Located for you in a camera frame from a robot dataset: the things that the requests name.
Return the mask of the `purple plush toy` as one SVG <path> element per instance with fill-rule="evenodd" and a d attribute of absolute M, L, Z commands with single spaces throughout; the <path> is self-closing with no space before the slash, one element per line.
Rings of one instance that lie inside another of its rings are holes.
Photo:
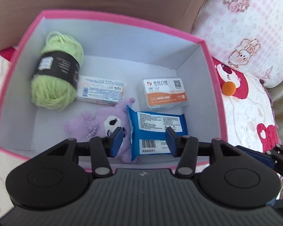
<path fill-rule="evenodd" d="M 120 100 L 113 107 L 99 108 L 96 113 L 82 112 L 79 116 L 65 122 L 63 125 L 68 137 L 79 142 L 89 141 L 95 136 L 110 136 L 117 127 L 123 130 L 123 143 L 118 150 L 117 158 L 122 163 L 131 163 L 130 152 L 130 121 L 127 107 L 135 103 L 133 97 Z"/>

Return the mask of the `blue wet wipes pack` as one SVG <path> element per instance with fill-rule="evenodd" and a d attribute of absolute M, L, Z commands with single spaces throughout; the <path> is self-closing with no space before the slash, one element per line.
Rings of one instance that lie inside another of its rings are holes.
<path fill-rule="evenodd" d="M 172 128 L 178 135 L 187 135 L 188 128 L 183 114 L 162 114 L 136 112 L 127 107 L 130 123 L 131 160 L 144 155 L 165 155 L 170 150 L 165 140 L 166 128 Z"/>

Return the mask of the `small white medicine box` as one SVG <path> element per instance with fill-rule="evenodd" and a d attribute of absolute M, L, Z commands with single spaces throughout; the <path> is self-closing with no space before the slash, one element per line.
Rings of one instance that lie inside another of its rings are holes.
<path fill-rule="evenodd" d="M 122 81 L 80 76 L 75 100 L 114 106 L 122 100 L 124 86 Z"/>

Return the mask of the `clear orange-white card box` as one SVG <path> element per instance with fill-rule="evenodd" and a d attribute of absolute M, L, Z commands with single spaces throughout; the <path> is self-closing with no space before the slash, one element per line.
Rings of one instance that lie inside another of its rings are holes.
<path fill-rule="evenodd" d="M 171 110 L 188 105 L 181 78 L 142 79 L 136 90 L 142 111 Z"/>

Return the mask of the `white red bear quilt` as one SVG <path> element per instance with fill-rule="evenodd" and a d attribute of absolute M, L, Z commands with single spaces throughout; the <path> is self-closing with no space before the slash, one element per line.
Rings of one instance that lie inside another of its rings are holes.
<path fill-rule="evenodd" d="M 233 96 L 223 96 L 228 142 L 253 150 L 264 151 L 274 146 L 277 139 L 276 122 L 272 113 L 269 94 L 254 76 L 234 69 L 223 73 L 220 62 L 216 65 L 220 82 L 232 81 L 237 86 Z M 12 208 L 5 189 L 7 174 L 24 162 L 22 158 L 0 151 L 0 218 Z"/>

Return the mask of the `orange sponge ball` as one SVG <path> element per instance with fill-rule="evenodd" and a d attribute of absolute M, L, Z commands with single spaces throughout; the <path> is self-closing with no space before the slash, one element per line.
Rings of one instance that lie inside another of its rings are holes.
<path fill-rule="evenodd" d="M 233 96 L 236 92 L 236 85 L 233 82 L 225 82 L 222 85 L 222 93 L 225 96 Z"/>

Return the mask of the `pink cardboard box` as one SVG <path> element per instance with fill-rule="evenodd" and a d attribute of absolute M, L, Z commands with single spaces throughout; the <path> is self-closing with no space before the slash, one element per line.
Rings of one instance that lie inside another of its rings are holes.
<path fill-rule="evenodd" d="M 66 139 L 63 124 L 97 104 L 73 102 L 63 111 L 39 108 L 31 101 L 31 79 L 46 35 L 70 35 L 83 47 L 80 73 L 125 83 L 125 97 L 137 98 L 145 78 L 183 80 L 188 105 L 174 109 L 185 115 L 188 133 L 209 142 L 227 140 L 222 93 L 215 66 L 203 39 L 153 22 L 116 14 L 47 10 L 22 37 L 0 92 L 0 152 L 23 163 Z"/>

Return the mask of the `green yarn skein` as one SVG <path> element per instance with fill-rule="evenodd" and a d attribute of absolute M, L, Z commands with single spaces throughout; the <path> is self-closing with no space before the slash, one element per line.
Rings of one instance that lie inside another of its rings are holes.
<path fill-rule="evenodd" d="M 64 110 L 77 92 L 84 51 L 73 37 L 50 32 L 31 80 L 32 102 L 51 110 Z"/>

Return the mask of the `pink checked cartoon pillow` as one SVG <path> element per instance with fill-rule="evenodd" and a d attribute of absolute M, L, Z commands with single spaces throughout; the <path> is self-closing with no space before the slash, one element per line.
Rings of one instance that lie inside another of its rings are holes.
<path fill-rule="evenodd" d="M 266 87 L 283 81 L 283 0 L 206 0 L 191 32 L 215 59 Z"/>

